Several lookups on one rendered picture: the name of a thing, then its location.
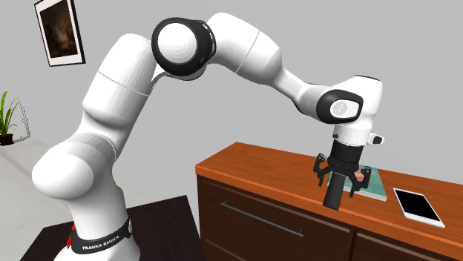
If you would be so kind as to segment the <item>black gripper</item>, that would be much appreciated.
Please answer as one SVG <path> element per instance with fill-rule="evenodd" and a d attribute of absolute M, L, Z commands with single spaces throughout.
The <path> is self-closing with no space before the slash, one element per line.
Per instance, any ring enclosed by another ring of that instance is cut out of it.
<path fill-rule="evenodd" d="M 368 188 L 372 169 L 370 166 L 359 166 L 363 146 L 345 145 L 337 140 L 332 143 L 332 150 L 327 160 L 328 164 L 325 168 L 321 168 L 321 163 L 326 161 L 324 154 L 320 153 L 315 159 L 313 171 L 317 174 L 318 186 L 321 187 L 324 181 L 324 176 L 332 170 L 338 174 L 343 174 L 349 177 L 352 183 L 349 197 L 353 198 L 356 191 L 362 188 Z M 361 179 L 358 179 L 356 174 L 361 174 Z"/>

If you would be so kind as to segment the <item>teal book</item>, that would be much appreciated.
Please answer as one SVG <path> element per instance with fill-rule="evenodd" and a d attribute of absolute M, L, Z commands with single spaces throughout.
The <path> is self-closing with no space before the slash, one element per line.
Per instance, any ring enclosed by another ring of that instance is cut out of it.
<path fill-rule="evenodd" d="M 361 173 L 361 169 L 364 169 L 367 167 L 369 166 L 359 165 L 359 169 L 356 171 L 356 173 Z M 384 189 L 384 185 L 381 180 L 380 173 L 378 172 L 378 169 L 374 167 L 370 167 L 370 170 L 371 170 L 370 171 L 371 174 L 370 174 L 370 180 L 369 180 L 368 187 L 361 188 L 359 191 L 354 191 L 355 195 L 362 195 L 362 196 L 366 196 L 372 199 L 377 199 L 377 200 L 386 202 L 387 194 Z M 327 185 L 329 185 L 331 177 L 332 177 L 332 172 L 329 173 Z M 352 182 L 349 179 L 349 177 L 346 176 L 345 181 L 344 181 L 343 190 L 349 193 L 351 191 L 351 187 L 352 187 Z"/>

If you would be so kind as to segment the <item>brown wooden chest of drawers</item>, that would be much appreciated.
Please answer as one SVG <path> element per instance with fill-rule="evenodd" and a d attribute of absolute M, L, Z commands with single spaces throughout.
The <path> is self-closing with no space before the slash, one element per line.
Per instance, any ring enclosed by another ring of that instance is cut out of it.
<path fill-rule="evenodd" d="M 196 167 L 207 261 L 463 261 L 463 185 L 380 171 L 387 201 L 323 206 L 315 158 L 236 142 Z M 407 219 L 393 188 L 420 193 L 445 228 Z"/>

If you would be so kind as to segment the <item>white tablet with black screen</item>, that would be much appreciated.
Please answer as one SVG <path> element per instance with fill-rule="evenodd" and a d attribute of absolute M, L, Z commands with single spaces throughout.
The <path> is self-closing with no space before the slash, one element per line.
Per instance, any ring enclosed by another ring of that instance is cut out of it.
<path fill-rule="evenodd" d="M 425 195 L 399 188 L 393 188 L 393 192 L 405 218 L 445 228 L 445 224 Z"/>

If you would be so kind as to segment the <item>dark robot stand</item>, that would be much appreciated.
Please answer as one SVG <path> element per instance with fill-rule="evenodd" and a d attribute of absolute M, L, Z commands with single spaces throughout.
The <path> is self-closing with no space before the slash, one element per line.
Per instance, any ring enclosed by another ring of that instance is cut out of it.
<path fill-rule="evenodd" d="M 128 209 L 140 261 L 206 261 L 188 197 Z M 19 261 L 53 261 L 65 247 L 72 222 L 42 229 Z"/>

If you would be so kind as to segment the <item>green potted plant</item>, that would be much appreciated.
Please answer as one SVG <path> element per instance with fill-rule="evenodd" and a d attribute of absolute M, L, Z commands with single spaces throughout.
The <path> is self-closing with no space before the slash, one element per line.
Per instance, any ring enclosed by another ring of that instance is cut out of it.
<path fill-rule="evenodd" d="M 19 100 L 15 98 L 10 103 L 10 106 L 6 108 L 7 94 L 8 91 L 3 92 L 0 98 L 0 146 L 13 144 L 13 134 L 9 132 L 9 129 L 16 126 L 11 123 L 11 119 L 19 104 Z"/>

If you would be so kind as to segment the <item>framed dark wall picture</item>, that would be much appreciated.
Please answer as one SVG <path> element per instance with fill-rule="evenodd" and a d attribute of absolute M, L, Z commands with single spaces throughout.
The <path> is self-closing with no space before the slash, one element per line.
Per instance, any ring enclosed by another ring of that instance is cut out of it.
<path fill-rule="evenodd" d="M 34 8 L 48 65 L 85 64 L 74 0 L 38 0 Z"/>

